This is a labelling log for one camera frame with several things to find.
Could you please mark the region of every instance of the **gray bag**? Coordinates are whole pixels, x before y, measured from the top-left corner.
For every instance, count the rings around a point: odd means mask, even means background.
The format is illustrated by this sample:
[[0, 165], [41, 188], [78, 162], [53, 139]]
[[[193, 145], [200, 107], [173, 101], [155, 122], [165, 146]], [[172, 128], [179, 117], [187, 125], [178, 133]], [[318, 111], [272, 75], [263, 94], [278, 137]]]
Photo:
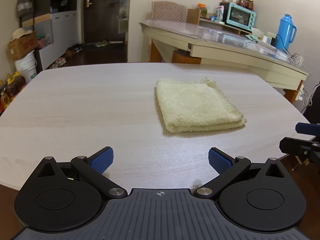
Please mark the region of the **gray bag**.
[[24, 17], [33, 13], [32, 0], [18, 0], [17, 15], [18, 17]]

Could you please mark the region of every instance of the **folded towel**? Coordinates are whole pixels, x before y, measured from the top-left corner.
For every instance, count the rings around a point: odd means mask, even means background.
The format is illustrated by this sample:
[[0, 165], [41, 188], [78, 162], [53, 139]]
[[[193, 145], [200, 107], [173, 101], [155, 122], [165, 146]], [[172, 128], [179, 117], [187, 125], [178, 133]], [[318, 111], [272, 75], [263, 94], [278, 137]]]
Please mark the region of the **folded towel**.
[[195, 83], [159, 79], [156, 93], [169, 132], [224, 130], [247, 120], [214, 81]]

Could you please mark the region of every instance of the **dark wooden floor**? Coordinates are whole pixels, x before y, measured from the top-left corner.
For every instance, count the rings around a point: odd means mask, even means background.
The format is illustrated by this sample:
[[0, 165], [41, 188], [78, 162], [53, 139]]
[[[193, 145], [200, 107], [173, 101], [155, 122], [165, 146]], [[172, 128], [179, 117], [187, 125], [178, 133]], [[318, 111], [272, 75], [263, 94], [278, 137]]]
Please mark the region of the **dark wooden floor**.
[[[294, 156], [284, 158], [283, 165], [299, 186], [307, 201], [307, 211], [299, 229], [311, 240], [320, 240], [320, 175], [315, 164], [292, 168], [297, 161]], [[0, 240], [9, 240], [21, 227], [13, 210], [18, 191], [0, 185]]]
[[108, 63], [126, 63], [127, 46], [124, 44], [109, 44], [105, 47], [97, 48], [95, 45], [88, 45], [84, 50], [72, 58], [66, 58], [67, 63], [63, 67], [108, 64]]

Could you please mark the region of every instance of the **white bucket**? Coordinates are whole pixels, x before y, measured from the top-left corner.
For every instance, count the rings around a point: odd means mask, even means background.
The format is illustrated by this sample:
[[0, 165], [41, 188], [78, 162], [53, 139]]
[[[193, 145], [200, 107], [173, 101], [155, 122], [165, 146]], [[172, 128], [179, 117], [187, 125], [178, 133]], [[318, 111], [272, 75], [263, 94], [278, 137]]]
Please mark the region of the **white bucket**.
[[36, 75], [36, 59], [33, 55], [33, 51], [26, 55], [24, 58], [15, 61], [17, 71], [24, 76], [26, 83], [28, 84]]

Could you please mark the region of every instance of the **gray ribbed plate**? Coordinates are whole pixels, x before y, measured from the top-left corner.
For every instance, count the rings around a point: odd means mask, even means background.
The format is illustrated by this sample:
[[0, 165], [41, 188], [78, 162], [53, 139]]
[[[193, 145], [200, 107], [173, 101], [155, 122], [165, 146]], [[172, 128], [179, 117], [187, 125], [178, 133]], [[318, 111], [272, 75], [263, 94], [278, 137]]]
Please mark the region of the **gray ribbed plate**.
[[261, 234], [235, 226], [213, 201], [193, 197], [188, 189], [133, 189], [123, 199], [110, 200], [90, 224], [65, 233], [23, 230], [16, 240], [302, 240], [293, 228]]

